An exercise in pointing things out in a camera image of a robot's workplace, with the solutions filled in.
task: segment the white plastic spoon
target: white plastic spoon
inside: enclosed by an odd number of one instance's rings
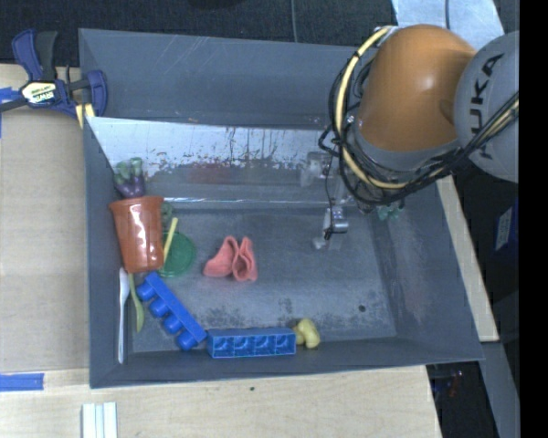
[[[120,268],[120,332],[118,333],[118,362],[124,362],[124,305],[130,295],[130,279],[126,270]]]

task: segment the orange cup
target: orange cup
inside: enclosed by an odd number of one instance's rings
[[[164,264],[162,196],[142,196],[110,203],[128,273],[160,269]]]

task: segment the pink toy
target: pink toy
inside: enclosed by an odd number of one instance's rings
[[[238,245],[236,239],[228,235],[217,254],[205,264],[203,274],[209,277],[233,275],[239,282],[258,279],[252,241],[244,237]]]

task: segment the bin floor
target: bin floor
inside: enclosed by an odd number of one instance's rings
[[[311,243],[322,230],[321,207],[175,214],[178,231],[195,243],[196,259],[186,274],[164,282],[204,329],[292,326],[311,318],[323,341],[396,335],[370,220],[355,209],[346,210],[350,229],[339,250],[315,250]],[[253,241],[257,281],[203,276],[205,263],[227,235]],[[177,349],[174,336],[148,311],[131,344],[134,352]]]

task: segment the yellow label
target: yellow label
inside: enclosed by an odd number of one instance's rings
[[[55,83],[29,83],[22,89],[22,95],[33,104],[40,104],[55,98]]]

